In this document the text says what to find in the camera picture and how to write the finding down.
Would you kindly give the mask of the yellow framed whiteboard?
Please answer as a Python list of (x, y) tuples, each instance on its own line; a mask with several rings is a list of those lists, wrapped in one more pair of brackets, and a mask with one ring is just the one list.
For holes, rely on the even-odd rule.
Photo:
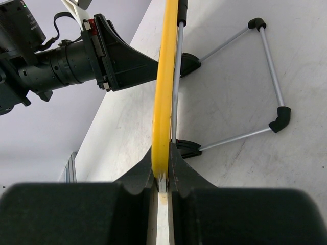
[(152, 170), (157, 179), (163, 179), (168, 174), (177, 14), (178, 1), (166, 1), (156, 81), (151, 150)]

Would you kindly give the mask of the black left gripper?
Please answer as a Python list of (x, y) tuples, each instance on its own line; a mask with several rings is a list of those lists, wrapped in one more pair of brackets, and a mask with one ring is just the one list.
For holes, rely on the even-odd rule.
[(128, 45), (102, 14), (98, 27), (94, 18), (83, 20), (80, 40), (51, 50), (52, 90), (95, 79), (99, 88), (118, 91), (156, 80), (157, 71), (158, 62)]

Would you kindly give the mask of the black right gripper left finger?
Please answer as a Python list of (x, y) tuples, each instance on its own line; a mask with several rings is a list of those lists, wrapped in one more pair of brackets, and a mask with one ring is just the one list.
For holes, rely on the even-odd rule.
[(141, 195), (154, 197), (156, 195), (156, 183), (151, 163), (151, 148), (134, 167), (128, 170), (114, 182), (117, 197), (122, 194)]

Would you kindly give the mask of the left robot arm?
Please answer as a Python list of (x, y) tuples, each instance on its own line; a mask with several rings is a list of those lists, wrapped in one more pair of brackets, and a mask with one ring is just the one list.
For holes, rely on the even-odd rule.
[(1, 114), (29, 106), (29, 92), (50, 100), (55, 89), (96, 80), (118, 91), (156, 79), (158, 62), (128, 45), (102, 14), (90, 17), (90, 1), (64, 1), (55, 18), (74, 19), (80, 37), (47, 39), (25, 1), (1, 3)]

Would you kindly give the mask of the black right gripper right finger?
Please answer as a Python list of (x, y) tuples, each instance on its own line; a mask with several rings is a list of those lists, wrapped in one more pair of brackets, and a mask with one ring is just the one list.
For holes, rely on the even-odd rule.
[(186, 198), (193, 189), (217, 189), (194, 170), (181, 156), (176, 144), (170, 143), (168, 165), (168, 191)]

